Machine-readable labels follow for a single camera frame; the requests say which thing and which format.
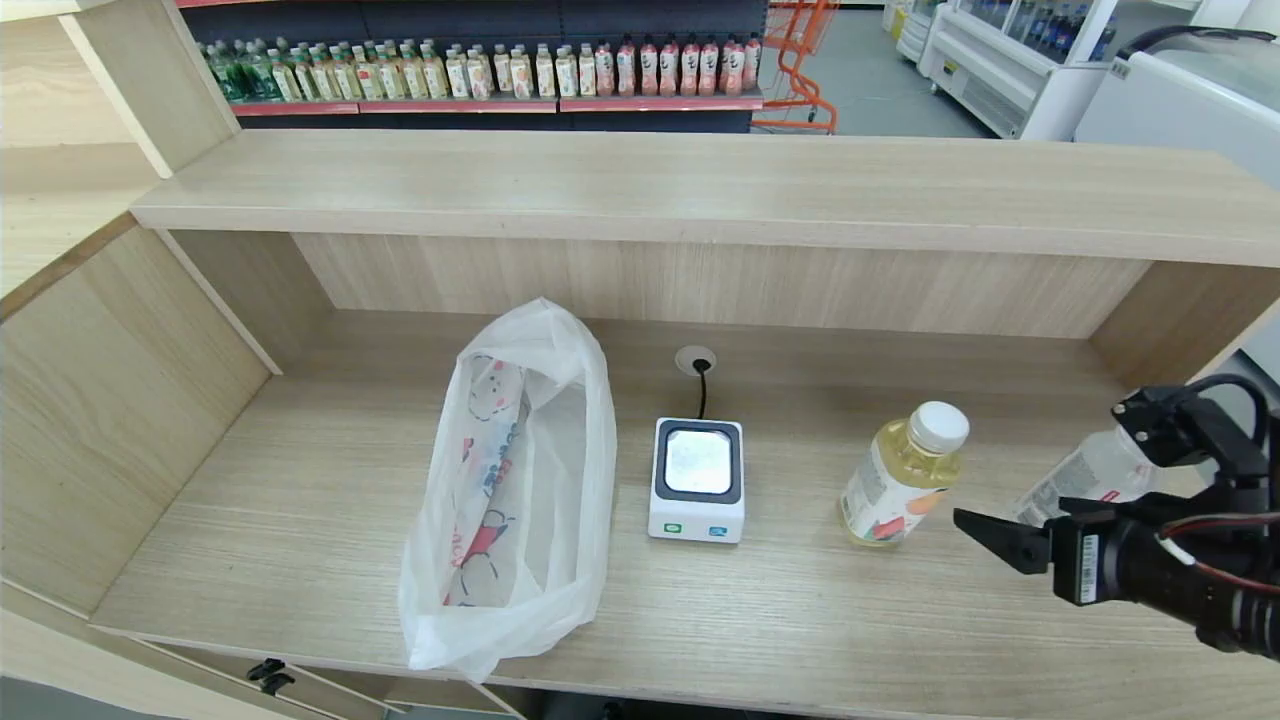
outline bottle cap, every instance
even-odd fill
[[[955,405],[931,400],[911,413],[908,437],[928,452],[955,452],[969,437],[969,418]]]

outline white plastic bag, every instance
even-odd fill
[[[480,331],[458,355],[404,543],[410,669],[480,682],[595,616],[616,448],[604,354],[586,325],[539,299]]]

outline wooden panel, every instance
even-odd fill
[[[648,242],[297,233],[334,305],[1088,337],[1143,260]]]
[[[5,147],[0,167],[3,295],[128,213],[129,202],[160,179],[132,141]]]
[[[201,158],[134,214],[184,229],[1280,266],[1275,190],[1225,158],[1071,142],[264,129]]]
[[[87,615],[266,369],[138,227],[0,332],[5,578]]]
[[[8,584],[0,673],[147,715],[189,720],[328,720],[84,620]]]
[[[1280,270],[1155,263],[1091,342],[1130,387],[1184,383],[1239,348],[1277,300]]]
[[[257,685],[250,683],[244,675],[250,671],[250,669],[266,659],[265,655],[248,659],[219,655],[209,650],[192,647],[161,647],[165,652],[184,657],[196,665],[218,673],[228,680],[241,683],[247,688],[255,689]],[[276,693],[276,697],[294,703],[305,710],[323,712],[342,720],[383,720],[383,711],[385,710],[384,706],[370,702],[369,700],[361,698],[335,685],[319,682],[311,676],[310,673],[301,670],[302,669],[296,669],[292,665],[284,670],[284,673],[292,676],[294,682],[284,685]]]
[[[173,0],[116,0],[59,18],[124,126],[165,178],[239,131],[227,101],[211,92],[209,69],[195,61],[189,31],[173,22],[172,5]]]
[[[168,234],[175,254],[186,255],[179,260],[189,260],[197,282],[243,325],[276,373],[302,352],[311,332],[333,313],[333,302],[288,233]]]
[[[93,623],[402,673],[404,533],[456,354],[486,320],[335,314],[228,430]],[[948,521],[952,506],[1007,511],[1111,423],[1123,389],[1087,342],[589,325],[617,407],[609,582],[593,623],[502,662],[492,683],[844,716],[1280,715],[1271,664],[1216,653],[1135,605],[1071,607],[1048,578],[1019,575]],[[698,405],[696,380],[672,363],[686,343],[721,359],[709,415],[745,428],[737,547],[645,532],[654,419]],[[877,428],[928,398],[972,418],[960,483],[893,552],[850,546],[841,488]]]
[[[5,3],[0,14],[12,5]],[[0,24],[0,147],[133,145],[56,18]],[[68,181],[76,177],[65,165],[56,172]]]
[[[484,693],[462,680],[396,678],[396,683],[387,692],[387,701],[417,707],[448,707],[506,715],[506,711]]]

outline yellow liquid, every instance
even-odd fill
[[[956,477],[960,475],[960,454],[933,455],[925,452],[908,436],[906,418],[886,423],[876,433],[876,439],[872,442],[879,446],[881,460],[888,474],[904,486],[922,489],[950,488],[955,484]],[[845,493],[842,492],[836,500],[841,523],[845,523],[844,498]],[[899,544],[897,542],[873,542],[860,538],[854,534],[847,523],[845,523],[845,529],[849,530],[849,539],[856,544],[867,547],[895,547]]]

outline wooden counter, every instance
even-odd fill
[[[396,609],[440,400],[476,315],[339,311],[271,379],[138,548],[92,621],[244,657],[404,674]],[[1083,341],[591,322],[618,470],[596,620],[493,682],[859,717],[1257,716],[1274,667],[1152,611],[1062,603],[956,530],[1002,512],[1123,395]],[[653,420],[696,404],[671,357],[717,350],[709,414],[745,428],[744,542],[649,538]],[[951,500],[893,551],[836,498],[878,424],[973,419]]]
[[[988,140],[246,131],[133,206],[170,229],[1068,255],[1280,266],[1221,156]]]

